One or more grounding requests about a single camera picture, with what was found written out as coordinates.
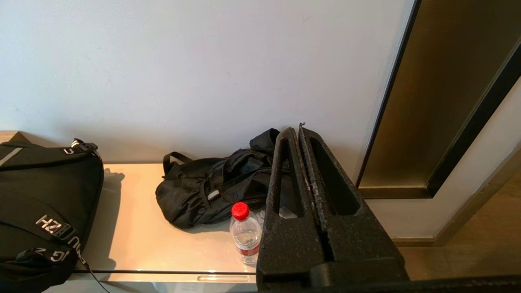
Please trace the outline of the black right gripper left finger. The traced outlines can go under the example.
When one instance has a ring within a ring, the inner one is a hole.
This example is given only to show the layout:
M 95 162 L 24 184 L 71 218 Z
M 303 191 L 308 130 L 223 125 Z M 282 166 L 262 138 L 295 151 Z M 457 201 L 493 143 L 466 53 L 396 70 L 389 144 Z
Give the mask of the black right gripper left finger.
M 333 285 L 327 237 L 319 216 L 320 176 L 314 177 L 294 128 L 277 136 L 256 265 L 260 291 Z

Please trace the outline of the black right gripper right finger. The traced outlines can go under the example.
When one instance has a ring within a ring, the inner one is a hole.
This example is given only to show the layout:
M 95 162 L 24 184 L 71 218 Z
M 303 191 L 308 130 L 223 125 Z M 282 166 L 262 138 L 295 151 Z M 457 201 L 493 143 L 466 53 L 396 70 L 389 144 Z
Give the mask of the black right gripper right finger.
M 311 268 L 311 285 L 409 281 L 402 254 L 324 139 L 300 126 L 300 149 L 325 259 Z

